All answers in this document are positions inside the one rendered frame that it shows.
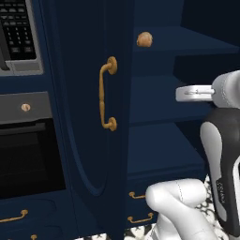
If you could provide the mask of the navy drawer front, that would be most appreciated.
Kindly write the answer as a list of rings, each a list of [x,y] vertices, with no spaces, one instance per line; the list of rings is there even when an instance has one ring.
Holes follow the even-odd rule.
[[[153,216],[152,220],[150,220],[150,221],[137,223],[137,224],[132,224],[128,221],[129,216],[133,216],[136,220],[137,219],[148,218],[147,214],[150,213],[150,212],[154,213],[154,216]],[[132,227],[136,227],[136,226],[142,226],[142,225],[156,223],[157,219],[158,219],[158,213],[156,211],[153,211],[146,204],[137,205],[136,207],[130,208],[127,211],[127,213],[126,213],[126,227],[127,228],[132,228]]]
[[[64,235],[75,234],[77,226],[70,194],[66,190],[0,200],[0,219],[28,215],[20,220],[0,223],[0,228],[60,227]]]
[[[172,181],[185,178],[196,178],[204,181],[206,176],[203,170],[188,170],[182,172],[161,172],[155,175],[140,175],[135,179],[129,179],[127,181],[127,209],[136,207],[137,205],[144,205],[145,199],[132,199],[128,196],[130,191],[134,191],[135,194],[144,195],[146,189],[158,182]]]

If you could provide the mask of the navy cabinet with shelves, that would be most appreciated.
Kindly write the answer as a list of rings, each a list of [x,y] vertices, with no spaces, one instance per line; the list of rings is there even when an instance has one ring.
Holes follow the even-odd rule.
[[[209,84],[240,68],[240,0],[135,0],[127,176],[206,175],[199,129],[210,102],[178,102],[180,86]]]

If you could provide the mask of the navy cabinet door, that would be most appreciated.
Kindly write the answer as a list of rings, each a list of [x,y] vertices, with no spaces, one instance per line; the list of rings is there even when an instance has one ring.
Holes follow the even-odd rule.
[[[70,183],[97,225],[124,240],[134,0],[40,4]],[[105,122],[114,117],[116,131],[99,114],[99,71],[110,56],[117,72],[103,75]]]

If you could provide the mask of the round brown bread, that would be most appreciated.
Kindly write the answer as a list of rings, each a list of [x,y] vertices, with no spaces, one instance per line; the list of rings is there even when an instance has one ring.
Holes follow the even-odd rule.
[[[149,48],[152,46],[153,36],[149,32],[142,32],[138,35],[137,45],[139,47]]]

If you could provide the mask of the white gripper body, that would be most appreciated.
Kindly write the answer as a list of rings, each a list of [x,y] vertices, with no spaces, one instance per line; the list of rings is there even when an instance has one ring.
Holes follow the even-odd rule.
[[[175,90],[175,99],[178,102],[211,101],[215,90],[211,85],[188,85]]]

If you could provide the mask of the black built-in oven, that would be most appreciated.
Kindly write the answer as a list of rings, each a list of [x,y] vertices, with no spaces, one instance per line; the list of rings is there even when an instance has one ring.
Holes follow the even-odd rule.
[[[65,187],[48,94],[0,95],[0,199]]]

